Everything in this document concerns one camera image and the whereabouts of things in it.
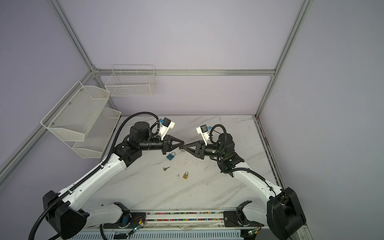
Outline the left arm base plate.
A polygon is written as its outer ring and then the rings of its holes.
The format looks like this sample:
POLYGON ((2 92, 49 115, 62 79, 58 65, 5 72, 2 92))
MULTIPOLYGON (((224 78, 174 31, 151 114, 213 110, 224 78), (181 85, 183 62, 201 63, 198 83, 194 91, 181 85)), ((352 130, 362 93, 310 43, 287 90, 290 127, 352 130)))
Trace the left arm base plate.
POLYGON ((104 229, 134 229, 140 222, 144 224, 147 214, 144 212, 131 212, 123 214, 122 218, 114 224, 104 224, 104 229))

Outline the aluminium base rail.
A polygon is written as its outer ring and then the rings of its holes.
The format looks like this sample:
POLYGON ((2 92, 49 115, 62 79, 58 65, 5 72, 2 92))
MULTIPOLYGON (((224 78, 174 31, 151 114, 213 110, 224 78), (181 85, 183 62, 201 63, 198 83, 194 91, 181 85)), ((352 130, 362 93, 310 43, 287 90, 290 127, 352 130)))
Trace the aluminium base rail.
MULTIPOLYGON (((154 212, 146 213, 144 224, 209 224, 224 223, 224 211, 198 211, 198 212, 154 212)), ((131 213, 121 203, 110 206, 101 206, 86 211, 75 211, 69 206, 62 204, 56 210, 52 210, 46 219, 63 239, 69 239, 84 228, 104 224, 117 223, 123 214, 131 213)))

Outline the lower white mesh shelf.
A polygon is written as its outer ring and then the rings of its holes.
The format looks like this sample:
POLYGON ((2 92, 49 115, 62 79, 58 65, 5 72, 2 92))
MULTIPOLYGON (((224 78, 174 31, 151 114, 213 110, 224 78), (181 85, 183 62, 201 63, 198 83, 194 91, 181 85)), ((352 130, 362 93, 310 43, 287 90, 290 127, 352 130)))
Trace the lower white mesh shelf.
POLYGON ((83 142, 75 142, 72 150, 81 158, 96 158, 103 156, 109 140, 113 135, 117 123, 121 117, 121 112, 104 108, 90 132, 83 142))

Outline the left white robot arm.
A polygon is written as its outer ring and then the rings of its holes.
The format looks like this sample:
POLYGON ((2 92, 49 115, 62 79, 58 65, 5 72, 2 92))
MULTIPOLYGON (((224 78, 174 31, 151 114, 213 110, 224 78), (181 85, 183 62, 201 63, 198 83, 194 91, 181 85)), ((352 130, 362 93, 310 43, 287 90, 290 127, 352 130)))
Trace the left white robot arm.
POLYGON ((142 156, 143 151, 161 151, 166 155, 181 147, 184 142, 167 134, 175 123, 168 118, 160 120, 160 130, 157 135, 151 134, 147 122, 137 122, 130 134, 113 147, 109 159, 104 159, 89 171, 82 179, 56 193, 49 191, 43 197, 44 213, 40 221, 46 219, 54 228, 54 237, 63 240, 70 239, 83 228, 115 224, 125 228, 136 224, 131 211, 121 202, 109 206, 83 209, 87 200, 116 174, 126 170, 135 160, 142 156))

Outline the upper white mesh shelf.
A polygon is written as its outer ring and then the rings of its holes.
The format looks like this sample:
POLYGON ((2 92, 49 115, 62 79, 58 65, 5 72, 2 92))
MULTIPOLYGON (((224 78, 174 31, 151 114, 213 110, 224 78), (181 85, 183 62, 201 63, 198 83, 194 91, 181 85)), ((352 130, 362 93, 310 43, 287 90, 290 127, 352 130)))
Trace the upper white mesh shelf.
POLYGON ((41 125, 63 142, 83 142, 110 96, 105 89, 76 82, 41 125))

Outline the blue padlock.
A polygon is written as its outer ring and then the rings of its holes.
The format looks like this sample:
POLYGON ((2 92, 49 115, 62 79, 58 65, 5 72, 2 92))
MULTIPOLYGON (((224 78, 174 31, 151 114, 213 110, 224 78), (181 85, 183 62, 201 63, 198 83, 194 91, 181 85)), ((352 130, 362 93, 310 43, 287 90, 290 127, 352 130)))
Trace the blue padlock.
POLYGON ((171 160, 175 157, 175 155, 176 155, 176 153, 175 153, 175 152, 172 152, 172 153, 170 153, 170 154, 167 155, 167 159, 168 159, 169 161, 171 161, 171 160))

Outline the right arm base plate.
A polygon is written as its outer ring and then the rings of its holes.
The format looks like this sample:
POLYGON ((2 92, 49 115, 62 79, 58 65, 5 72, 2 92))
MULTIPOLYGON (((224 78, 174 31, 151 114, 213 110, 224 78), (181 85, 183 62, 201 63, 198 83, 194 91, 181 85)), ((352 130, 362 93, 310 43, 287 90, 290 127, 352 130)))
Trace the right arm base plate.
POLYGON ((224 211, 225 227, 264 227, 265 225, 249 221, 243 213, 239 211, 224 211))

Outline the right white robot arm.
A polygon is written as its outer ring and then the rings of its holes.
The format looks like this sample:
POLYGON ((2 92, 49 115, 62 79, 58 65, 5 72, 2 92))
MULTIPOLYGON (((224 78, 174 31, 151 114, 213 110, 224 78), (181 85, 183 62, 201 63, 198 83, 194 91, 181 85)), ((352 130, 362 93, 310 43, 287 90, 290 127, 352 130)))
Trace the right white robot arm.
POLYGON ((214 160, 221 173, 245 184, 264 203, 262 208, 253 207, 251 200, 238 205, 236 220, 240 226, 268 226, 279 240, 288 240, 307 222, 296 192, 275 185, 252 170, 236 153, 235 146, 232 136, 222 133, 217 141, 195 141, 182 149, 198 159, 214 160))

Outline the brass padlock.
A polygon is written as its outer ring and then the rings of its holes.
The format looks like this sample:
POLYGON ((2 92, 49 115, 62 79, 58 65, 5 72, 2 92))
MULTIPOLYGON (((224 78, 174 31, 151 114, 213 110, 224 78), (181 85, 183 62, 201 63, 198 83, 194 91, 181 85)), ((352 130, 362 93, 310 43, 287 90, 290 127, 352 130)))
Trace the brass padlock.
POLYGON ((187 180, 187 179, 188 179, 188 176, 189 176, 189 173, 188 173, 188 172, 185 172, 185 173, 183 174, 183 179, 187 180))

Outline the white mesh shelf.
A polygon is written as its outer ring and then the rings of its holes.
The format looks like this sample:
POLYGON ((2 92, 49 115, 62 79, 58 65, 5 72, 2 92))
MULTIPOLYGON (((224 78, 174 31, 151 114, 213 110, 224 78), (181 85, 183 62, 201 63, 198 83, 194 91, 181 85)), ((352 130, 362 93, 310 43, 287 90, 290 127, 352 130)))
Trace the white mesh shelf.
POLYGON ((105 89, 76 82, 41 125, 63 142, 83 142, 110 96, 105 89))
POLYGON ((109 140, 113 135, 117 123, 121 117, 121 112, 104 108, 90 132, 83 142, 75 142, 72 150, 81 158, 96 158, 103 156, 109 140))

